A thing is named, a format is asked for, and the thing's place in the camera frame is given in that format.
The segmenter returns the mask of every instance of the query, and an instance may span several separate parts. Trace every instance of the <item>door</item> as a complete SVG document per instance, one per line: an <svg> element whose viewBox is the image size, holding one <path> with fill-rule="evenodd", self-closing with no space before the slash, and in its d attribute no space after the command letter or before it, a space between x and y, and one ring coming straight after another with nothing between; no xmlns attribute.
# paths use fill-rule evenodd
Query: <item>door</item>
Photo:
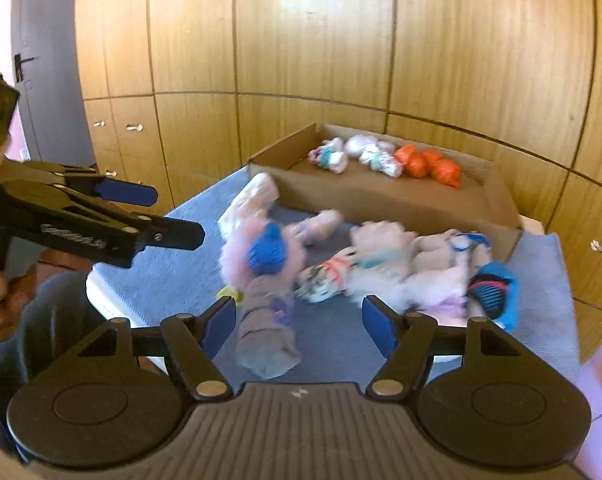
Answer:
<svg viewBox="0 0 602 480"><path fill-rule="evenodd" d="M76 61L74 0L12 0L12 54L21 59L15 86L31 158L94 164Z"/></svg>

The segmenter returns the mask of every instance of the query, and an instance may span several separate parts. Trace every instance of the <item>cardboard tray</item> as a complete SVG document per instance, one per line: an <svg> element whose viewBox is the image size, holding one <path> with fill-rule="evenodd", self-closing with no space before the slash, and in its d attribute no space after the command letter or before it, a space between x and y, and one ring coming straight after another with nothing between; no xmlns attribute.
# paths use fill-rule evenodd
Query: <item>cardboard tray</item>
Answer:
<svg viewBox="0 0 602 480"><path fill-rule="evenodd" d="M279 186L279 202L290 208L312 212L338 209L347 221L357 224L401 222L420 235L453 228L478 231L490 238L496 260L504 262L509 258L521 237L521 220L492 162L414 142L420 151L436 149L461 166L461 189L455 189L432 178L391 178L354 158L342 174L322 170L307 160L307 153L323 140L346 140L357 134L388 140L397 146L412 142L333 124L311 124L251 156L250 174L270 173Z"/></svg>

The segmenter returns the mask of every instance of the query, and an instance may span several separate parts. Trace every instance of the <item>screw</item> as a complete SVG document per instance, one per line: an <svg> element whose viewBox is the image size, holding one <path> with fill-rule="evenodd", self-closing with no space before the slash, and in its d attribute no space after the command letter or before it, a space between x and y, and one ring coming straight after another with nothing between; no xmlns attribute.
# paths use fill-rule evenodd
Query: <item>screw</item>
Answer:
<svg viewBox="0 0 602 480"><path fill-rule="evenodd" d="M372 391L380 397L392 397L403 391L403 384L393 379L382 379L372 384Z"/></svg>
<svg viewBox="0 0 602 480"><path fill-rule="evenodd" d="M221 381L203 381L197 384L196 391L201 397L220 397L227 392L227 385Z"/></svg>

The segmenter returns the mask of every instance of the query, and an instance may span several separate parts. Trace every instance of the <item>hand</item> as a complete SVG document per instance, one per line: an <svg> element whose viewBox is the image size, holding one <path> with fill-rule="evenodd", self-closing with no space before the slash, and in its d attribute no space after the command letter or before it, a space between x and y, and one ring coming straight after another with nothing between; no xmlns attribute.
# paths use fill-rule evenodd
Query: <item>hand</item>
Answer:
<svg viewBox="0 0 602 480"><path fill-rule="evenodd" d="M36 296L36 273L32 267L28 273L7 282L0 271L0 342L14 335L20 312Z"/></svg>

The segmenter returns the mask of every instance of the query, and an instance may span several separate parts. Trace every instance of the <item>door handle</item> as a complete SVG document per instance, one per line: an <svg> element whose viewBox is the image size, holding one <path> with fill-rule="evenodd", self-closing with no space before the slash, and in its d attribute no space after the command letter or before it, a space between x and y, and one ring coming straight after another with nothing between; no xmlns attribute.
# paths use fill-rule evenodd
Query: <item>door handle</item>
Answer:
<svg viewBox="0 0 602 480"><path fill-rule="evenodd" d="M28 63L30 61L34 61L35 59L39 59L38 56L35 57L27 57L25 59L23 59L21 57L20 52L18 54L14 55L14 76L16 79L17 83L20 83L23 81L24 77L23 77L23 64L24 63Z"/></svg>

